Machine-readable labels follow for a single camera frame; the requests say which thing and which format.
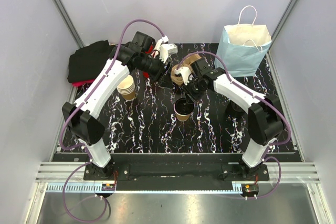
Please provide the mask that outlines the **black plastic cup lid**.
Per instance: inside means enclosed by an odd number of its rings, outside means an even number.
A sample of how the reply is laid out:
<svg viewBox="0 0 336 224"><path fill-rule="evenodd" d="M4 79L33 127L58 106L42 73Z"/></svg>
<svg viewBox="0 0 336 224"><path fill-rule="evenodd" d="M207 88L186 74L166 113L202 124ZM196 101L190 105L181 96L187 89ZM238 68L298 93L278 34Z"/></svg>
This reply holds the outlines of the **black plastic cup lid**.
<svg viewBox="0 0 336 224"><path fill-rule="evenodd" d="M174 111L180 115L189 115L194 110L194 104L188 103L185 98L178 99L174 104Z"/></svg>

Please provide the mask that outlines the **brown paper cup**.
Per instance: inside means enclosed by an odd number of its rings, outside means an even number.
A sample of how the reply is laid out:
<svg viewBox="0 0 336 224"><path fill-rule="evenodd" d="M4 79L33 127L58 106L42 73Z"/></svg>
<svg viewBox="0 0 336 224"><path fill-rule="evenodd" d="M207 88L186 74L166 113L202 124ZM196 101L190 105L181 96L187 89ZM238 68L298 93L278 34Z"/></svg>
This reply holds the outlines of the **brown paper cup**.
<svg viewBox="0 0 336 224"><path fill-rule="evenodd" d="M194 110L194 104L175 104L174 112L177 119L181 122L185 122L190 118L191 113Z"/></svg>

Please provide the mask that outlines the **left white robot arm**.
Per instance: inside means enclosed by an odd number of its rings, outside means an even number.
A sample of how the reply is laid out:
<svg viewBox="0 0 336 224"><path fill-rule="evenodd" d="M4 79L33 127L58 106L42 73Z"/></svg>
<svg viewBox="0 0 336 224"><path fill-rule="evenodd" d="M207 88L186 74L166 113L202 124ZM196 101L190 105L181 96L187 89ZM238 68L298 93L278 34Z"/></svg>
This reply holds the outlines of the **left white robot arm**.
<svg viewBox="0 0 336 224"><path fill-rule="evenodd" d="M178 51L167 36L155 41L152 37L136 32L131 42L117 45L111 52L96 80L74 103L62 106L63 131L69 130L89 155L95 174L103 180L113 175L111 156L103 142L105 127L98 117L117 86L133 71L149 74L154 82L161 82L171 65L171 55Z"/></svg>

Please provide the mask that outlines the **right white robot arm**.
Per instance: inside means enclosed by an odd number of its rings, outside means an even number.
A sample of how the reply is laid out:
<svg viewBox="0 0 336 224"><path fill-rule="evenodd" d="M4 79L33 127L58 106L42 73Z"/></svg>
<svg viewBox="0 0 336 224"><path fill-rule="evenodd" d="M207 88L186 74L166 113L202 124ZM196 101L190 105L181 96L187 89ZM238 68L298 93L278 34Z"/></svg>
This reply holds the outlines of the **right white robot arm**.
<svg viewBox="0 0 336 224"><path fill-rule="evenodd" d="M247 149L239 160L237 174L250 180L257 174L257 169L265 160L269 145L290 127L280 111L280 101L275 95L265 96L237 82L223 68L213 68L204 59L198 59L191 67L179 67L174 73L183 80L185 93L183 112L189 113L188 106L199 100L203 93L212 90L231 101L235 113L245 112L248 116Z"/></svg>

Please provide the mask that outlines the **light blue paper bag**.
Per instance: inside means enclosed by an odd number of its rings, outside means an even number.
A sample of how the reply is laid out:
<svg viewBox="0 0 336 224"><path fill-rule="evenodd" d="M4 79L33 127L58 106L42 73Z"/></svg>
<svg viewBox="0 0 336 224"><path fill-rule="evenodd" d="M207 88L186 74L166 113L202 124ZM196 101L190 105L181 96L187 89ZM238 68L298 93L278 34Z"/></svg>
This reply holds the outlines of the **light blue paper bag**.
<svg viewBox="0 0 336 224"><path fill-rule="evenodd" d="M232 77L253 77L272 43L266 25L255 22L226 25L218 44L215 67L223 61Z"/></svg>

